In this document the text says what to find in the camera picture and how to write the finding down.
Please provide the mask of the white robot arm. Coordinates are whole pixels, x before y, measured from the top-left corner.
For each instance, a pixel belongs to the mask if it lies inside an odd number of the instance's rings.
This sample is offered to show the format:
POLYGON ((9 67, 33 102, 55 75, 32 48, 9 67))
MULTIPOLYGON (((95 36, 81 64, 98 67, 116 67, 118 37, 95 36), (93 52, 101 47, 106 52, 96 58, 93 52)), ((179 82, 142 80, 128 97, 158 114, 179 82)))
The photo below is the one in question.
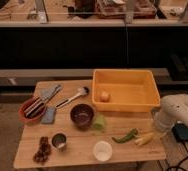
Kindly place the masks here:
POLYGON ((188 94, 162 97, 160 109, 153 117, 155 129, 162 133, 170 131, 176 121, 181 121, 188 127, 188 94))

